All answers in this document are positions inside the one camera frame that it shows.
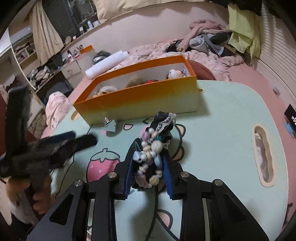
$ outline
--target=metal screw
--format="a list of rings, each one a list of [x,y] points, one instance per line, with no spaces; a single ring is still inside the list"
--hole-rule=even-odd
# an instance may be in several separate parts
[[[214,182],[217,186],[222,186],[223,182],[220,179],[216,179]]]
[[[83,184],[83,181],[82,180],[76,180],[75,182],[74,182],[74,185],[76,186],[76,187],[79,187],[79,186],[81,186]]]
[[[181,177],[189,177],[189,173],[188,172],[181,172]]]
[[[110,173],[108,173],[108,177],[110,177],[110,178],[114,178],[116,176],[117,176],[117,173],[116,172],[110,172]]]

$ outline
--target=white drawer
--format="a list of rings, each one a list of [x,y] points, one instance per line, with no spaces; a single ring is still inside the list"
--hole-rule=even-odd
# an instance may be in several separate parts
[[[69,63],[66,67],[62,68],[62,73],[66,79],[70,76],[75,75],[81,71],[76,61]]]

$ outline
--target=teal bead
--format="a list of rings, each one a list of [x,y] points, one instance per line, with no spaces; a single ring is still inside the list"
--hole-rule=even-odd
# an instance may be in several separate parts
[[[154,140],[161,141],[161,136],[157,135]]]

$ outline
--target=white paper roll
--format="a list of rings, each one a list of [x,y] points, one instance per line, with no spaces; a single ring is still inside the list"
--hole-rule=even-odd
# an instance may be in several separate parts
[[[102,61],[96,63],[94,66],[90,67],[85,74],[93,79],[96,76],[104,73],[105,71],[115,67],[122,61],[124,61],[129,56],[128,52],[122,52],[121,50],[110,55],[109,57],[103,59]]]

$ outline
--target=strawberry illustration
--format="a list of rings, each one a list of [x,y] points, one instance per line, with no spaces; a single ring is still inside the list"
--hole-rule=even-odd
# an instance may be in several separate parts
[[[99,180],[105,174],[114,171],[118,162],[120,162],[120,156],[104,148],[91,157],[87,166],[86,180],[88,182]]]

